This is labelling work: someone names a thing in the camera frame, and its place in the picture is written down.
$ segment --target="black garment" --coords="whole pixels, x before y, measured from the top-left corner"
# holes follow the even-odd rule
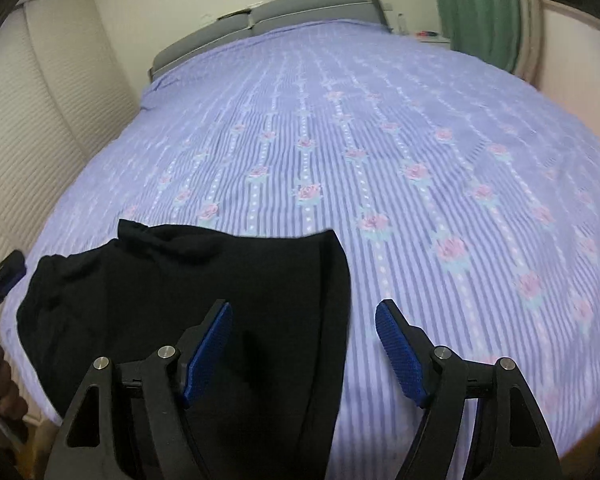
[[[234,326],[187,413],[213,478],[321,478],[340,404],[350,282],[333,231],[239,238],[121,220],[118,238],[40,260],[18,333],[64,415],[91,362],[145,359],[217,298]]]

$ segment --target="bed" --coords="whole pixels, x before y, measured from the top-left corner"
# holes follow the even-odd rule
[[[383,298],[465,359],[513,357],[565,453],[600,419],[598,140],[514,76],[389,34],[371,0],[287,4],[252,11],[246,37],[163,58],[187,57],[154,71],[139,115],[58,201],[29,269],[107,242],[120,218],[243,236],[333,228],[352,316],[329,478],[395,477],[418,426],[375,332]],[[59,421],[18,340],[28,279],[0,329]],[[450,478],[474,414],[468,402]]]

